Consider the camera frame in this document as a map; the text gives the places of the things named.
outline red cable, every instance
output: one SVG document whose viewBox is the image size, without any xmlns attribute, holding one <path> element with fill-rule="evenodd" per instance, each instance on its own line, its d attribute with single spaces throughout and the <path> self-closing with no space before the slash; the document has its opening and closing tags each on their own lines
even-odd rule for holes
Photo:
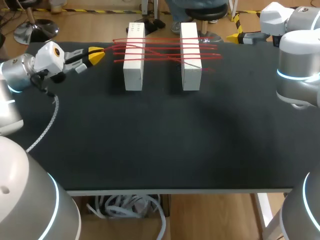
<svg viewBox="0 0 320 240">
<path fill-rule="evenodd" d="M 219 56 L 208 56 L 208 57 L 174 57 L 175 59 L 179 60 L 186 60 L 186 59 L 221 59 Z M 119 60 L 114 60 L 114 63 L 119 63 L 119 62 L 124 62 L 124 61 L 137 61 L 137 60 L 144 60 L 144 61 L 164 61 L 164 60 L 171 60 L 169 58 L 137 58 L 137 59 L 119 59 Z"/>
<path fill-rule="evenodd" d="M 122 44 L 122 47 L 127 48 L 127 46 L 137 48 L 136 45 Z M 112 46 L 109 46 L 109 47 L 107 47 L 107 48 L 104 48 L 103 51 L 105 52 L 105 51 L 107 51 L 107 50 L 109 50 L 109 49 L 113 49 L 113 48 L 115 48 L 115 47 L 116 47 L 116 45 L 112 45 Z M 157 51 L 154 51 L 154 50 L 146 49 L 145 47 L 139 47 L 139 48 L 143 48 L 145 51 L 154 53 L 155 55 L 158 55 L 158 56 L 160 56 L 160 57 L 166 57 L 166 58 L 169 59 L 169 60 L 172 60 L 172 61 L 175 61 L 175 62 L 178 62 L 178 63 L 182 63 L 182 61 L 181 61 L 180 59 L 176 58 L 176 57 L 162 56 L 161 53 L 159 53 L 159 52 L 157 52 Z M 196 65 L 190 64 L 190 63 L 188 63 L 188 62 L 183 62 L 183 63 L 185 63 L 185 64 L 187 64 L 187 65 L 190 65 L 190 66 L 192 66 L 192 67 L 195 67 L 195 68 L 202 69 L 202 68 L 200 68 L 200 67 L 198 67 L 198 66 L 196 66 Z M 212 72 L 215 71 L 214 69 L 212 69 L 212 68 L 210 68 L 210 67 L 208 67 L 208 68 L 206 68 L 206 69 L 207 69 L 207 70 L 210 70 L 210 71 L 212 71 Z"/>
<path fill-rule="evenodd" d="M 112 41 L 118 41 L 118 40 L 127 40 L 127 39 L 151 39 L 151 40 L 185 40 L 185 39 L 214 39 L 214 36 L 201 36 L 201 37 L 185 37 L 185 38 L 179 38 L 179 37 L 127 37 L 127 38 L 116 38 Z"/>
<path fill-rule="evenodd" d="M 154 56 L 153 53 L 126 53 L 126 52 L 113 52 L 113 55 L 145 55 Z M 162 56 L 180 56 L 180 55 L 207 55 L 207 56 L 221 56 L 219 53 L 163 53 Z"/>
<path fill-rule="evenodd" d="M 217 48 L 214 47 L 162 47 L 162 46 L 136 46 L 137 49 L 163 49 L 163 50 L 180 50 L 180 49 L 211 49 L 211 50 L 217 50 Z M 121 50 L 121 49 L 130 49 L 127 47 L 117 47 L 117 45 L 113 48 L 115 50 Z"/>
<path fill-rule="evenodd" d="M 127 46 L 129 46 L 129 47 L 136 47 L 136 45 L 131 45 L 131 44 L 123 44 L 123 46 L 125 46 L 125 47 L 127 47 Z M 157 51 L 153 51 L 153 50 L 149 50 L 149 49 L 144 49 L 144 50 L 147 50 L 147 51 L 149 51 L 149 52 L 151 52 L 151 53 L 154 53 L 155 55 L 162 56 L 162 54 L 159 53 L 159 52 L 157 52 Z M 171 59 L 172 61 L 176 61 L 176 62 L 178 62 L 178 63 L 182 63 L 181 60 L 176 59 L 176 58 L 174 58 L 174 57 L 169 57 L 169 56 L 166 56 L 166 57 L 167 57 L 168 59 Z M 186 62 L 186 64 L 187 64 L 187 65 L 190 65 L 190 66 L 193 66 L 193 67 L 195 67 L 195 68 L 200 68 L 200 67 L 198 67 L 198 66 L 196 66 L 196 65 L 193 65 L 193 64 L 190 64 L 190 63 L 187 63 L 187 62 Z"/>
<path fill-rule="evenodd" d="M 207 43 L 182 43 L 182 42 L 140 42 L 140 41 L 118 41 L 113 42 L 116 44 L 149 44 L 149 45 L 199 45 L 199 46 L 208 46 Z"/>
</svg>

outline jeans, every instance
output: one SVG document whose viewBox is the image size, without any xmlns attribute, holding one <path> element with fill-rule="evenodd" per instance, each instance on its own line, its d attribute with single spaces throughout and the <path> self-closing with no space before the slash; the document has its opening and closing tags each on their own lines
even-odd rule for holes
<svg viewBox="0 0 320 240">
<path fill-rule="evenodd" d="M 174 22 L 185 22 L 190 17 L 186 9 L 210 9 L 227 3 L 227 0 L 165 0 Z"/>
</svg>

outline stool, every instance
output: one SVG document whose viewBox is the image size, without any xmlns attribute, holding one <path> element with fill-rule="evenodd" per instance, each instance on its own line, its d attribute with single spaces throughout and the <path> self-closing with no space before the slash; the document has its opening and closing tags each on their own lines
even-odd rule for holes
<svg viewBox="0 0 320 240">
<path fill-rule="evenodd" d="M 58 32 L 58 25 L 48 19 L 35 19 L 32 7 L 38 5 L 42 0 L 18 0 L 25 9 L 28 17 L 27 22 L 20 24 L 14 31 L 14 39 L 20 43 L 28 45 L 29 43 L 45 43 L 54 38 Z"/>
<path fill-rule="evenodd" d="M 199 40 L 202 43 L 223 42 L 222 38 L 208 31 L 208 21 L 222 19 L 228 13 L 228 5 L 223 4 L 219 7 L 204 9 L 186 9 L 185 13 L 193 19 L 202 21 L 201 31 L 198 31 L 199 37 L 210 37 Z"/>
</svg>

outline black table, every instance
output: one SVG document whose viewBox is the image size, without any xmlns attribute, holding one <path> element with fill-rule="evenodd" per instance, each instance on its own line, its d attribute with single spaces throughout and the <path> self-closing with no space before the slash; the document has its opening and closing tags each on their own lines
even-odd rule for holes
<svg viewBox="0 0 320 240">
<path fill-rule="evenodd" d="M 66 52 L 110 43 L 59 43 Z M 36 53 L 39 43 L 27 52 Z M 123 64 L 108 52 L 96 66 L 49 83 L 57 119 L 30 154 L 67 191 L 283 191 L 320 159 L 320 110 L 276 95 L 278 48 L 221 43 L 205 60 L 200 91 L 183 92 L 176 62 L 145 62 L 143 90 L 125 91 Z M 27 149 L 49 123 L 52 100 L 16 96 Z"/>
</svg>

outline white rectangular block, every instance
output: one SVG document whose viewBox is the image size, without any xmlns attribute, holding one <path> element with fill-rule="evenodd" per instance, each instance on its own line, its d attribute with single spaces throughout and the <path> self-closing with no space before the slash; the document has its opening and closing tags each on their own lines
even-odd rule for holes
<svg viewBox="0 0 320 240">
<path fill-rule="evenodd" d="M 145 38 L 145 24 L 143 22 L 130 22 L 127 37 L 128 40 L 124 59 L 143 59 L 145 57 L 144 47 L 146 45 L 146 41 L 145 39 L 140 38 Z M 141 91 L 144 76 L 144 60 L 124 61 L 123 74 L 125 89 L 127 91 Z"/>
<path fill-rule="evenodd" d="M 182 22 L 180 31 L 181 58 L 200 58 L 197 24 Z M 181 60 L 182 87 L 184 91 L 198 91 L 200 89 L 202 64 L 201 59 Z"/>
</svg>

